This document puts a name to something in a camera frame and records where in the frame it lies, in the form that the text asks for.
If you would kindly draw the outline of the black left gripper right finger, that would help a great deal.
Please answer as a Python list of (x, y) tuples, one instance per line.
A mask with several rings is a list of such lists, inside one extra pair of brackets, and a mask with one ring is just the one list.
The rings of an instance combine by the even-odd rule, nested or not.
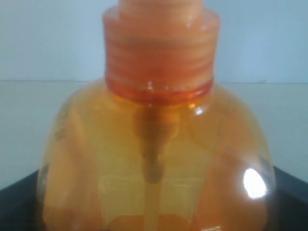
[(273, 167), (268, 193), (269, 231), (308, 229), (308, 184)]

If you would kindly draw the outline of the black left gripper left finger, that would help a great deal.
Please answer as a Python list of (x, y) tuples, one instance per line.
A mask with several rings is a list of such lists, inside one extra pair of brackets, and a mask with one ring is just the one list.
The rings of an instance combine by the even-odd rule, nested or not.
[(43, 231), (36, 201), (38, 172), (0, 191), (0, 229), (2, 231)]

